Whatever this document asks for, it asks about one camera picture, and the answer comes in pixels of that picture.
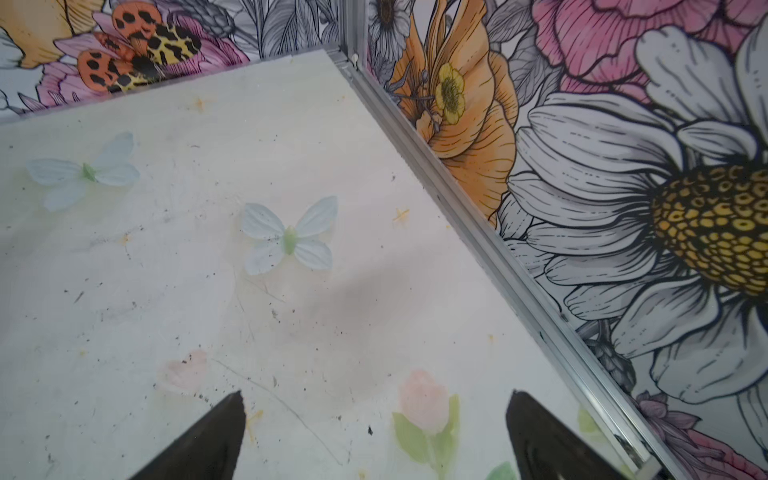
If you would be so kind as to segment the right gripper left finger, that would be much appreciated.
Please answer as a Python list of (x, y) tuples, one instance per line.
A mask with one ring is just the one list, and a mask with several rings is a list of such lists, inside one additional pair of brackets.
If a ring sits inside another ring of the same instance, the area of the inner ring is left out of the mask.
[(231, 480), (245, 429), (243, 396), (240, 391), (235, 391), (135, 473), (131, 480)]

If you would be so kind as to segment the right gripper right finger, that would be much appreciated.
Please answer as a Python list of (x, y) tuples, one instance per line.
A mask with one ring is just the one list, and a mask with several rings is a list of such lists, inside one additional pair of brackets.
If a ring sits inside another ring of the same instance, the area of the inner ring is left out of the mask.
[(515, 390), (506, 428), (522, 480), (621, 480), (623, 475), (533, 396)]

